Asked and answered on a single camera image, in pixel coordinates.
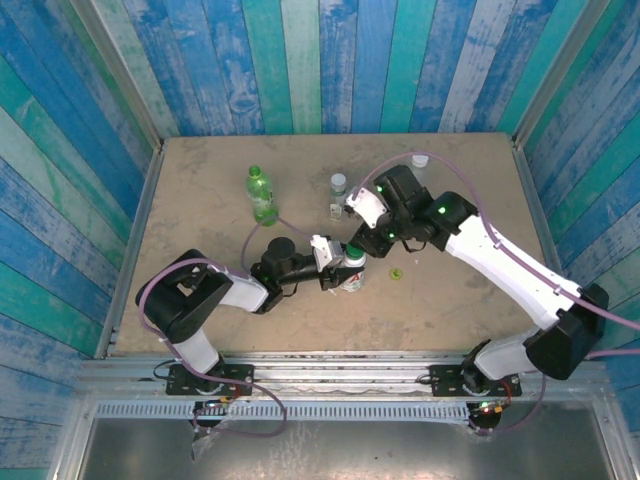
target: table surface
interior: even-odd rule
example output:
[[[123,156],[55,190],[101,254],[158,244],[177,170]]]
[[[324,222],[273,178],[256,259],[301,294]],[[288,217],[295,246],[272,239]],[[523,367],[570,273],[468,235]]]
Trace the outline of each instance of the table surface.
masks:
[[[242,244],[255,225],[244,182],[260,165],[274,182],[280,215],[309,233],[348,242],[359,223],[329,217],[329,180],[341,172],[356,184],[384,159],[410,150],[445,156],[474,181],[494,226],[541,259],[511,147],[503,134],[321,135],[200,137],[168,141],[151,213],[125,307],[116,352],[166,352],[137,319],[139,288],[190,248],[239,268]],[[431,161],[427,187],[470,198],[463,184]],[[247,250],[251,265],[272,238],[290,236],[303,254],[311,249],[282,225],[261,228]],[[402,269],[400,280],[389,272]],[[408,254],[395,246],[382,260],[368,259],[364,286],[322,292],[317,282],[267,315],[217,307],[205,332],[221,351],[450,350],[468,349],[532,326],[504,292],[465,263],[428,246]]]

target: bottle cap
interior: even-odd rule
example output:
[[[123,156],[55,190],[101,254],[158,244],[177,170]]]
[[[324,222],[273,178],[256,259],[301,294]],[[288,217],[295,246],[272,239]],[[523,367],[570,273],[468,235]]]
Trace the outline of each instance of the bottle cap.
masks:
[[[249,167],[249,176],[251,178],[258,178],[260,175],[262,175],[262,171],[259,166],[252,165]]]
[[[351,244],[347,245],[346,252],[347,252],[347,256],[353,260],[358,260],[359,258],[362,258],[364,255],[364,252],[362,250],[354,247]]]
[[[344,191],[347,189],[347,177],[341,173],[331,175],[331,188],[336,191]]]
[[[411,164],[416,168],[424,168],[429,163],[428,155],[414,155],[411,158]]]

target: green plastic bottle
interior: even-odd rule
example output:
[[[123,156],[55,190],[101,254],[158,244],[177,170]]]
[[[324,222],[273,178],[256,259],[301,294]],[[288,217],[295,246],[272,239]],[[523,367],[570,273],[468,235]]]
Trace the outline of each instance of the green plastic bottle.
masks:
[[[247,194],[251,203],[253,203],[253,217],[256,222],[261,222],[267,217],[273,217],[272,220],[267,220],[263,225],[270,227],[276,223],[278,207],[273,202],[273,184],[271,179],[257,165],[249,167]]]

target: clear plastic bottle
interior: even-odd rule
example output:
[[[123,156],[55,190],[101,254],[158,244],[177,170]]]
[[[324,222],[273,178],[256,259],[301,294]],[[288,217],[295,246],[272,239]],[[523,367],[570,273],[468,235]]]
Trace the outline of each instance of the clear plastic bottle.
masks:
[[[344,267],[363,267],[367,263],[367,255],[353,245],[347,245],[342,265]],[[340,285],[347,292],[356,292],[362,288],[364,272],[356,273]]]
[[[265,218],[273,216],[272,220],[267,220],[263,225],[270,227],[276,223],[278,207],[273,202],[273,184],[271,179],[257,165],[249,167],[247,195],[249,195],[249,199],[253,204],[253,217],[256,222],[261,222]]]
[[[342,208],[347,198],[347,177],[342,173],[331,176],[331,203],[329,204],[329,215],[331,220],[340,221],[342,218]]]
[[[409,168],[413,175],[418,179],[420,185],[424,186],[427,181],[427,164],[429,163],[428,155],[413,155],[411,157],[411,165]]]

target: white bottle cap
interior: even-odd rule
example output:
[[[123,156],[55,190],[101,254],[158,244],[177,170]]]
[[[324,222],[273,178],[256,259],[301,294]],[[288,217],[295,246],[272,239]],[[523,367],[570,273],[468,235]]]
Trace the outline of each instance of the white bottle cap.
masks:
[[[411,165],[416,168],[424,168],[427,166],[427,163],[429,163],[428,155],[414,155],[411,159]]]
[[[335,173],[331,175],[331,188],[334,190],[346,190],[347,177],[341,173]]]

